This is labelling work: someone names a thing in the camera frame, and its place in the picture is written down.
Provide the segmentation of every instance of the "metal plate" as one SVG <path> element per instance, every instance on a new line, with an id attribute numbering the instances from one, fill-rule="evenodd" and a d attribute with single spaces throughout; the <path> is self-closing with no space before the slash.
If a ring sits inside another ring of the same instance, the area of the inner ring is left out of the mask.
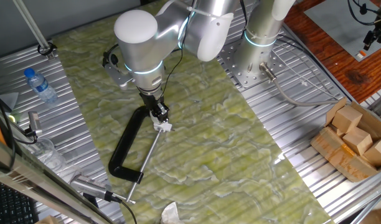
<path id="1" fill-rule="evenodd" d="M 378 9 L 375 4 L 368 0 L 361 0 L 360 4 L 363 3 L 366 3 L 368 9 Z M 376 14 L 368 12 L 366 15 L 361 15 L 359 7 L 352 1 L 351 8 L 358 20 L 374 22 Z M 358 62 L 381 49 L 381 44 L 376 41 L 368 51 L 363 49 L 365 36 L 368 31 L 374 29 L 374 26 L 364 26 L 355 21 L 349 12 L 347 1 L 327 0 L 308 9 L 305 14 Z M 366 53 L 365 57 L 360 58 L 357 56 L 360 50 Z"/>
<path id="2" fill-rule="evenodd" d="M 238 40 L 232 44 L 224 46 L 221 50 L 220 57 L 226 65 L 230 65 L 231 71 L 234 74 L 233 78 L 237 81 L 237 83 L 241 84 L 244 88 L 250 88 L 251 86 L 254 86 L 262 80 L 266 79 L 266 75 L 264 73 L 258 75 L 249 75 L 240 72 L 240 70 L 236 67 L 235 62 L 233 61 L 233 55 L 236 48 L 240 45 L 240 42 L 241 40 Z M 280 60 L 275 55 L 271 55 L 271 63 L 271 71 L 274 73 L 280 73 L 285 69 L 282 60 Z"/>

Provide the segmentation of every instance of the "tissue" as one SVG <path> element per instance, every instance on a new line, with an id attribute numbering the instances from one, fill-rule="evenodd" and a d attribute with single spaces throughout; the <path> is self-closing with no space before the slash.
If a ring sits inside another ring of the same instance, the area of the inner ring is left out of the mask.
<path id="1" fill-rule="evenodd" d="M 172 202 L 161 214 L 160 224 L 185 224 L 178 217 L 177 204 Z"/>

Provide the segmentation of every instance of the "blue bottle cap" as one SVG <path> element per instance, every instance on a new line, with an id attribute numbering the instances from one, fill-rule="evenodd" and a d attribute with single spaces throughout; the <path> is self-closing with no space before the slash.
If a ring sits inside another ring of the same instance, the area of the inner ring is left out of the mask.
<path id="1" fill-rule="evenodd" d="M 28 68 L 24 70 L 24 76 L 26 76 L 27 78 L 33 77 L 34 74 L 35 74 L 35 71 L 33 70 L 33 68 Z"/>

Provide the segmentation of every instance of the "wooden table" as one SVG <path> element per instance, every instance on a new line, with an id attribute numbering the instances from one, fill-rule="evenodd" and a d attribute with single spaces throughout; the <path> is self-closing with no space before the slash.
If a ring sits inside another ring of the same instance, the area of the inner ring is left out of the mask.
<path id="1" fill-rule="evenodd" d="M 304 11 L 323 1 L 305 0 L 295 5 L 286 17 L 285 23 L 344 88 L 361 103 L 381 89 L 381 49 L 361 62 L 355 60 L 305 15 Z M 380 4 L 380 0 L 372 0 L 372 2 L 376 5 Z"/>

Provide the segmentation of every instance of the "green marble mat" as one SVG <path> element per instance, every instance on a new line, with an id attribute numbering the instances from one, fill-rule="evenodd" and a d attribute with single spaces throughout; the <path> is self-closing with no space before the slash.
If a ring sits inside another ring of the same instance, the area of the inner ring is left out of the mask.
<path id="1" fill-rule="evenodd" d="M 155 14 L 161 6 L 155 2 L 143 9 Z M 54 38 L 105 167 L 133 111 L 143 104 L 134 85 L 121 91 L 101 66 L 102 53 L 115 43 L 116 18 Z M 180 56 L 165 59 L 167 71 Z M 185 223 L 331 222 L 217 61 L 202 63 L 184 54 L 165 101 L 175 131 L 162 134 L 132 197 L 138 223 L 160 223 L 171 202 L 177 202 Z M 125 166 L 139 169 L 155 136 L 145 119 Z M 131 183 L 108 177 L 114 192 L 128 193 Z"/>

